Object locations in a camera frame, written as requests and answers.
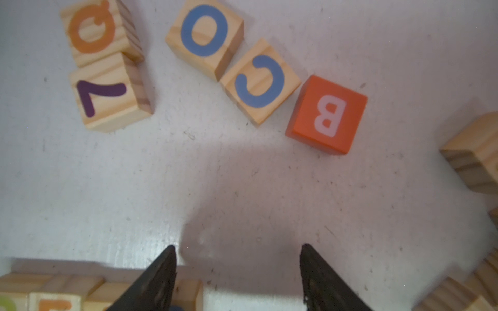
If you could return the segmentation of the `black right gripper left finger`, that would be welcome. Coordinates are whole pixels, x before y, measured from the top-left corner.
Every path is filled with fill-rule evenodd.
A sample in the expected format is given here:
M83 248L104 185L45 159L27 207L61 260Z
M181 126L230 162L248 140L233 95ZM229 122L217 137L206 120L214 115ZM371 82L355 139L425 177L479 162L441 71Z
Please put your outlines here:
M167 246L108 310L169 310L175 288L176 269L176 249L173 245Z

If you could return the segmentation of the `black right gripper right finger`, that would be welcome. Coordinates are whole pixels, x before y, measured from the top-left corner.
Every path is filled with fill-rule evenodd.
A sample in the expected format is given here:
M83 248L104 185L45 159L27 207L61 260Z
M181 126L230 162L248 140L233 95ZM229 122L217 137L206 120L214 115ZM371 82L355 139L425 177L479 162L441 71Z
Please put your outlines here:
M307 310L371 311L310 244L302 246L300 273Z

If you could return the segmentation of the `wooden block letter A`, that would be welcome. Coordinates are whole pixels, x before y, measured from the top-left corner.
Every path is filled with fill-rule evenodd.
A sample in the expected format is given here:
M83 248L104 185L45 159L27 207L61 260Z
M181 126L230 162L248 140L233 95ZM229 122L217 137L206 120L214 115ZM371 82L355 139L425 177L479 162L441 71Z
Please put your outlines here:
M108 310L130 286L130 283L105 282L86 298L82 309ZM203 297L202 281L176 281L170 310L203 310Z

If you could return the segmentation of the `wooden block letter E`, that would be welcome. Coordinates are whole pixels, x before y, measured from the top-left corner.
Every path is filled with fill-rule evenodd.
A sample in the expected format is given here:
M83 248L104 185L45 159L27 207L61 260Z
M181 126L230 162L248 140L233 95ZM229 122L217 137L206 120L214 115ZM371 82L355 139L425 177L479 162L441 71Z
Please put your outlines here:
M104 282L101 276L55 275L28 295L28 310L82 310Z

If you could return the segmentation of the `wooden block letter P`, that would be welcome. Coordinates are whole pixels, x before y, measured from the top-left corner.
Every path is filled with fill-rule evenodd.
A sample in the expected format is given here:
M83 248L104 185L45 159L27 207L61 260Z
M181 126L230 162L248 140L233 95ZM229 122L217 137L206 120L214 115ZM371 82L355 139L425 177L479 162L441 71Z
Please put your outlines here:
M1 311L28 310L28 296L52 278L49 274L9 273L1 276Z

